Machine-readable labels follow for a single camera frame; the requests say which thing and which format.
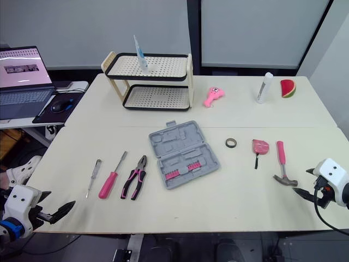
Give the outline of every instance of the laptop screen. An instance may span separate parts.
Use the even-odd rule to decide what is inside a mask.
[[[50,83],[36,47],[0,51],[0,88]]]

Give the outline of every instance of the laptop keyboard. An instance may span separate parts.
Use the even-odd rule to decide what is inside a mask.
[[[0,94],[0,105],[43,102],[52,90]]]

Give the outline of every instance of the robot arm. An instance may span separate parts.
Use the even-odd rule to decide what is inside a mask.
[[[5,213],[0,221],[0,248],[20,237],[29,236],[44,221],[54,224],[73,208],[75,201],[66,203],[52,215],[42,213],[37,204],[43,201],[50,191],[41,192],[30,186],[16,185],[5,193]]]
[[[321,190],[323,197],[317,198],[318,206],[325,209],[334,201],[338,205],[349,209],[349,174],[335,161],[327,158],[321,161],[316,168],[306,172],[317,176],[315,189]],[[314,202],[315,198],[308,191],[301,188],[293,189],[302,198]]]

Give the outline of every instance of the white shoe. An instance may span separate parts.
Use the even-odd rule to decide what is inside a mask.
[[[30,178],[40,160],[41,156],[34,156],[28,161],[27,164],[6,170],[10,181],[9,187],[14,187],[17,184],[23,184],[25,180]]]

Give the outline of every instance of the screwdriver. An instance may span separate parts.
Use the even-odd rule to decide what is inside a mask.
[[[88,198],[88,193],[91,190],[93,181],[96,179],[96,175],[98,173],[98,169],[99,169],[101,163],[102,163],[102,160],[97,159],[96,165],[94,166],[94,169],[93,169],[93,172],[92,172],[91,180],[90,180],[88,188],[87,188],[86,198]]]
[[[105,181],[104,185],[102,186],[102,189],[100,190],[100,192],[99,192],[99,194],[98,194],[99,198],[105,199],[105,198],[108,197],[109,192],[111,191],[111,189],[112,189],[112,187],[113,187],[113,185],[114,185],[115,179],[116,179],[116,177],[118,176],[118,173],[116,173],[116,171],[118,170],[118,168],[119,168],[119,166],[120,166],[122,160],[125,159],[126,155],[127,155],[127,152],[125,151],[125,152],[122,154],[121,159],[120,159],[120,161],[119,161],[119,164],[118,164],[118,165],[116,166],[116,168],[115,168],[115,171],[114,171],[114,172],[113,172],[113,171],[110,172],[109,177],[108,177],[107,180]]]

